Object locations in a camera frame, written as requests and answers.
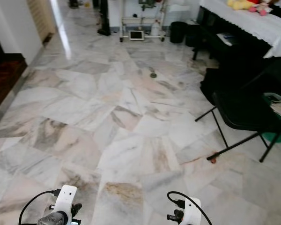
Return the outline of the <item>black folding chair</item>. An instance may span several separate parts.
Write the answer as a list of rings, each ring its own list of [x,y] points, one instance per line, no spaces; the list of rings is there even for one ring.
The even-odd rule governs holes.
[[[269,93],[281,97],[281,58],[253,77],[224,69],[221,71],[222,87],[213,93],[213,107],[195,121],[199,121],[207,114],[215,116],[218,112],[226,126],[252,131],[252,135],[234,144],[225,142],[225,148],[207,157],[207,161],[259,137],[266,146],[265,152],[259,159],[263,162],[281,139],[281,115],[272,108],[274,102],[266,98]]]

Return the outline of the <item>black bag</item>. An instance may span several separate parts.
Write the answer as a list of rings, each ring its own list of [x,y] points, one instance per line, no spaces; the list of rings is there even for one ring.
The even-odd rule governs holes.
[[[200,90],[211,103],[214,104],[213,93],[222,87],[222,71],[219,68],[207,68],[203,81],[200,82]]]

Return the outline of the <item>dark wooden staircase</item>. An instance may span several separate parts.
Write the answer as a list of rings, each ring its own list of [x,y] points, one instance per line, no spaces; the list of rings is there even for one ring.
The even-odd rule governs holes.
[[[0,44],[0,105],[27,67],[23,54],[6,53]]]

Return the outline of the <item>black bench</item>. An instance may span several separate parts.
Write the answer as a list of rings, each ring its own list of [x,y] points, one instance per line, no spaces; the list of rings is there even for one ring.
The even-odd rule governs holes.
[[[271,49],[269,43],[242,30],[236,24],[225,21],[205,7],[199,8],[198,25],[202,42],[195,48],[195,52],[206,50],[219,62],[239,59],[260,60]],[[225,44],[217,36],[220,33],[231,34],[236,42],[232,45]]]

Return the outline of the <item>white framed tablet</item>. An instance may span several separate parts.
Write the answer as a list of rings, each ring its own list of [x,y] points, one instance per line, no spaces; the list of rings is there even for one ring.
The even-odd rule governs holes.
[[[130,30],[128,32],[128,39],[131,41],[142,41],[145,39],[145,32],[142,30]]]

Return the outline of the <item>black trash bin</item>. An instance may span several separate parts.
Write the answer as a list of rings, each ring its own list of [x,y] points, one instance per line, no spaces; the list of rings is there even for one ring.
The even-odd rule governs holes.
[[[180,44],[185,37],[185,31],[188,24],[185,22],[172,22],[169,26],[169,41],[173,44]]]

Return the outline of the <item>black upright stand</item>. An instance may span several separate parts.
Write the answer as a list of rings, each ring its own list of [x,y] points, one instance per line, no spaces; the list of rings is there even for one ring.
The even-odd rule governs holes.
[[[98,12],[100,16],[100,28],[97,33],[102,36],[110,36],[112,34],[109,24],[109,3],[108,0],[96,0]]]

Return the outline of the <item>book with blue cover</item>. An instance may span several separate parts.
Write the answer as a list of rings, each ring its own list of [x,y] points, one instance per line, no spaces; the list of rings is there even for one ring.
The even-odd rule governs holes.
[[[216,36],[226,45],[233,46],[238,45],[239,41],[237,40],[237,37],[234,36],[231,33],[218,33]]]

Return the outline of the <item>white plastic bottle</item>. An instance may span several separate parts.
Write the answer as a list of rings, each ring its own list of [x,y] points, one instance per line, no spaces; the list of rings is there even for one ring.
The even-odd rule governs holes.
[[[155,20],[151,26],[150,36],[160,38],[162,34],[162,22],[160,20]]]

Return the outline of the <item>light wooden door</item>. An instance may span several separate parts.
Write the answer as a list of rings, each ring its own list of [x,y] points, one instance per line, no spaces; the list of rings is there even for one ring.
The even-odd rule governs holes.
[[[56,33],[51,3],[49,0],[26,0],[26,2],[41,43],[46,46]]]

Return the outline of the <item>white metal cart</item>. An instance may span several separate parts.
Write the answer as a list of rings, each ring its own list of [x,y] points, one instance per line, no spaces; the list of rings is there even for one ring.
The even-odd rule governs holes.
[[[166,39],[166,32],[163,29],[164,19],[166,15],[167,8],[167,0],[141,0],[140,7],[141,12],[140,15],[132,15],[127,16],[126,13],[126,0],[118,0],[119,3],[119,42],[123,43],[126,39],[128,39],[128,32],[130,30],[142,30],[145,32],[146,38],[157,38],[161,42],[164,42]],[[158,10],[155,12],[153,17],[144,16],[144,12],[147,8],[156,8]],[[151,26],[155,20],[160,20],[162,22],[162,36],[161,37],[152,37],[150,36]]]

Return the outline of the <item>table with white cloth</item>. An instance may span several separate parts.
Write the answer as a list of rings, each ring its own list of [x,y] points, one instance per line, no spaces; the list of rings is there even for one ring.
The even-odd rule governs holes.
[[[201,0],[199,5],[268,43],[271,48],[263,58],[281,57],[281,18],[271,14],[261,16],[243,9],[234,10],[227,5],[227,0]]]

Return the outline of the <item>yellow plush toy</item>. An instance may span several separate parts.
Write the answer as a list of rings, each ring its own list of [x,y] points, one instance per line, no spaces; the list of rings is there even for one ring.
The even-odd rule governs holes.
[[[227,1],[227,5],[234,10],[249,9],[258,3],[259,0],[228,0]]]

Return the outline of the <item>pink plush toy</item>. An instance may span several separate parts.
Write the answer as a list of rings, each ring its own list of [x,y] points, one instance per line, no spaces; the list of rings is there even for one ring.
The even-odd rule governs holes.
[[[279,0],[249,0],[254,3],[248,11],[252,13],[259,13],[261,16],[265,16],[273,10],[271,8],[272,4],[277,3]]]

